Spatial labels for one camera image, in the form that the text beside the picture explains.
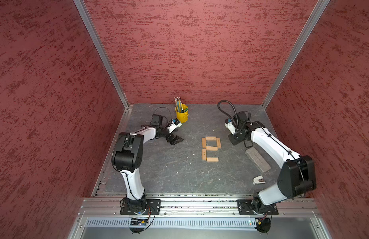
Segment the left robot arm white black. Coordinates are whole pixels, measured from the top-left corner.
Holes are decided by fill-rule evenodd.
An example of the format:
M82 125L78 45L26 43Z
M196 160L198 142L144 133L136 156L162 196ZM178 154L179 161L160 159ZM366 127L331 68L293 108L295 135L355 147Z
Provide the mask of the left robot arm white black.
M122 174L127 194L121 208L143 214L148 209L146 191L142 185L140 166L143 159L144 143L165 138L170 145L182 142L183 139L173 134L182 124L175 118L163 124L163 116L153 114L149 125L141 126L135 132L121 132L114 147L111 163L113 169Z

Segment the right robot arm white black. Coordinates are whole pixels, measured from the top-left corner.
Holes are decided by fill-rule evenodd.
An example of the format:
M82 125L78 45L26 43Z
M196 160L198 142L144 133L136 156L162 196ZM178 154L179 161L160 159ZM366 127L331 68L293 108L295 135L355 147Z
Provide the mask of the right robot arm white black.
M228 138L233 145L250 140L264 149L281 169L274 185L254 193L250 208L255 214L266 214L276 203L316 189L315 163L310 156L291 150L261 122L250 121L245 112L229 117L224 125L230 131Z

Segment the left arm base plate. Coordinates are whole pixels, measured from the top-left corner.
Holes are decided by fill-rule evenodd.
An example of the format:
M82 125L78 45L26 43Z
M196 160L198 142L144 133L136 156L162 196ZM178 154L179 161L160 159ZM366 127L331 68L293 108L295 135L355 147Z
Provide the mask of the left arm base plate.
M120 202L121 215L158 215L161 207L160 199L131 200L128 198Z

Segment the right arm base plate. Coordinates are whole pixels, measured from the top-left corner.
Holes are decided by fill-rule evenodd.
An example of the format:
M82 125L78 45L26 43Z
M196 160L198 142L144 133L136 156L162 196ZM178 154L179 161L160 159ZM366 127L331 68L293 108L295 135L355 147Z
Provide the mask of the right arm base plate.
M275 204L264 205L258 199L237 200L237 208L241 216L277 216L279 215Z

